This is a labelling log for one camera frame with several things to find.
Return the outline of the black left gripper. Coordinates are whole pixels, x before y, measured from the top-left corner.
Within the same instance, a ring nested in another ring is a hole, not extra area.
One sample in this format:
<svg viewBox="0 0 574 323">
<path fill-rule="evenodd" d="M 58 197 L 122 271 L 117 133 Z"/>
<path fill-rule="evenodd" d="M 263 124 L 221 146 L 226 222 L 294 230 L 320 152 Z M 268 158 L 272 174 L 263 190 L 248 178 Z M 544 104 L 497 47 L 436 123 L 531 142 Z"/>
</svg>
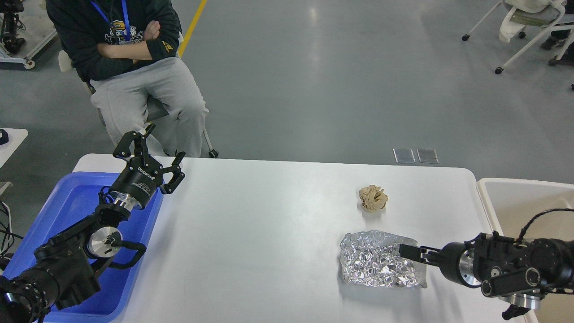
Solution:
<svg viewBox="0 0 574 323">
<path fill-rule="evenodd" d="M 121 137 L 113 150 L 113 157 L 127 160 L 125 169 L 109 188 L 113 203 L 127 210 L 143 210 L 149 204 L 158 186 L 162 194 L 172 194 L 183 181 L 185 174 L 181 162 L 185 152 L 176 154 L 169 167 L 154 159 L 148 149 L 146 139 L 156 125 L 150 123 L 142 131 L 128 131 Z M 163 175 L 171 173 L 169 182 L 163 182 Z"/>
</svg>

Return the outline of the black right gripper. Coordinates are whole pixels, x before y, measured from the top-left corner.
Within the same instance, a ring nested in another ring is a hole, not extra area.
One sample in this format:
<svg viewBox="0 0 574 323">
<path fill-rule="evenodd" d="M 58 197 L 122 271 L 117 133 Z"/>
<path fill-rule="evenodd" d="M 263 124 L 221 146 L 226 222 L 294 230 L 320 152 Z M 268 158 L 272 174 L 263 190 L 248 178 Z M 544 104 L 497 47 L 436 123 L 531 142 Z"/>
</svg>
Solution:
<svg viewBox="0 0 574 323">
<path fill-rule="evenodd" d="M 451 242 L 442 250 L 432 247 L 399 245 L 399 255 L 422 264 L 439 266 L 447 280 L 467 288 L 476 287 L 474 276 L 474 249 L 463 243 Z"/>
</svg>

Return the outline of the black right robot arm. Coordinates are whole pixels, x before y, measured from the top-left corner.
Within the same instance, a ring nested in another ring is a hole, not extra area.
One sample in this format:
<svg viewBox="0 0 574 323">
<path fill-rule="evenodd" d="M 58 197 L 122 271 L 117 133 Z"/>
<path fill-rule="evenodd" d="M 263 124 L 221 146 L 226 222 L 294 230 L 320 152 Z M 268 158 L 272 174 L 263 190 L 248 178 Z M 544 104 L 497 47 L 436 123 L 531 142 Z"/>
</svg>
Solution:
<svg viewBox="0 0 574 323">
<path fill-rule="evenodd" d="M 502 318 L 509 320 L 539 308 L 548 294 L 573 294 L 573 242 L 554 238 L 525 241 L 534 221 L 552 211 L 532 217 L 517 238 L 493 231 L 441 249 L 400 244 L 398 252 L 405 259 L 438 267 L 451 282 L 479 288 L 485 297 L 507 302 L 509 308 Z"/>
</svg>

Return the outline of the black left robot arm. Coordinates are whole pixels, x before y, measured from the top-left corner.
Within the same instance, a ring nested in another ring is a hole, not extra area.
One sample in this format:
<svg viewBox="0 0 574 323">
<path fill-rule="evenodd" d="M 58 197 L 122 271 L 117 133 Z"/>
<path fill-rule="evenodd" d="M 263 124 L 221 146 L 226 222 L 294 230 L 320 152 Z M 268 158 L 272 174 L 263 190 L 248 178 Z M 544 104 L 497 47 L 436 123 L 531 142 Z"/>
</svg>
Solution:
<svg viewBox="0 0 574 323">
<path fill-rule="evenodd" d="M 41 323 L 52 306 L 59 310 L 84 302 L 100 291 L 99 277 L 108 268 L 126 270 L 146 252 L 144 244 L 123 239 L 120 222 L 149 204 L 156 190 L 173 193 L 185 174 L 176 154 L 164 167 L 146 145 L 156 125 L 123 135 L 113 156 L 126 167 L 109 187 L 101 188 L 94 213 L 54 235 L 35 251 L 35 265 L 20 275 L 1 277 L 1 321 Z"/>
</svg>

